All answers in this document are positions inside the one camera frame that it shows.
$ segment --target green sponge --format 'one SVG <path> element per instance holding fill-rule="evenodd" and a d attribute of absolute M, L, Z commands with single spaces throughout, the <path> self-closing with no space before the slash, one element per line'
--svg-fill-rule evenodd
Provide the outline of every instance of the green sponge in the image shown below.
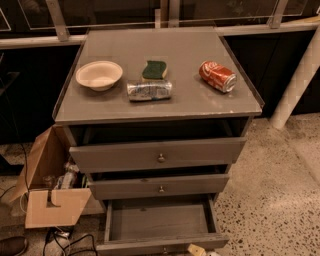
<path fill-rule="evenodd" d="M 164 61 L 148 60 L 142 72 L 143 81 L 162 80 L 167 74 L 167 64 Z"/>

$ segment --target empty bowl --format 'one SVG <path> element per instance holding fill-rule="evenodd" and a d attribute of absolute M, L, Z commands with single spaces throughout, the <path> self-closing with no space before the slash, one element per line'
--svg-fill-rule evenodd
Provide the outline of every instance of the empty bowl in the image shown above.
<path fill-rule="evenodd" d="M 122 76 L 122 68 L 111 61 L 94 61 L 78 69 L 76 80 L 94 91 L 110 89 Z"/>

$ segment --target open cardboard box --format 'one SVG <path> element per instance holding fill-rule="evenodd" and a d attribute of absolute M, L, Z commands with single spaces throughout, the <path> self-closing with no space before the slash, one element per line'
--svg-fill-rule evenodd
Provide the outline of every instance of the open cardboard box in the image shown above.
<path fill-rule="evenodd" d="M 28 184 L 26 228 L 72 226 L 81 214 L 104 212 L 89 188 L 52 190 L 51 203 L 48 203 L 43 177 L 64 174 L 63 165 L 68 160 L 69 148 L 63 128 L 57 125 L 40 134 L 33 143 L 11 197 L 13 201 L 23 196 L 28 191 Z"/>

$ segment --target cabinet top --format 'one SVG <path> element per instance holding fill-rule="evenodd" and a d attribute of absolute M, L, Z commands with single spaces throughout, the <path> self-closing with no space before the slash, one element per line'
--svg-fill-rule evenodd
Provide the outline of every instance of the cabinet top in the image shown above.
<path fill-rule="evenodd" d="M 96 92 L 79 85 L 76 71 L 99 60 L 113 61 L 122 78 L 109 90 Z M 127 82 L 141 80 L 147 60 L 167 63 L 166 79 L 173 84 L 167 100 L 130 102 Z M 198 73 L 212 60 L 237 74 L 227 94 L 209 86 Z M 90 31 L 66 92 L 57 103 L 57 124 L 98 124 L 139 120 L 173 120 L 256 116 L 261 106 L 237 65 L 211 27 Z"/>

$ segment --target can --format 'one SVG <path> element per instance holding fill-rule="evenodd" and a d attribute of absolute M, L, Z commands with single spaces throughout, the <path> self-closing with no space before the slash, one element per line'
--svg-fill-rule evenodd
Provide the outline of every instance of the can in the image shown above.
<path fill-rule="evenodd" d="M 209 85 L 223 93 L 231 92 L 237 82 L 237 75 L 214 61 L 204 61 L 199 74 Z"/>
<path fill-rule="evenodd" d="M 131 101 L 169 99 L 172 83 L 167 80 L 127 83 L 127 92 Z"/>

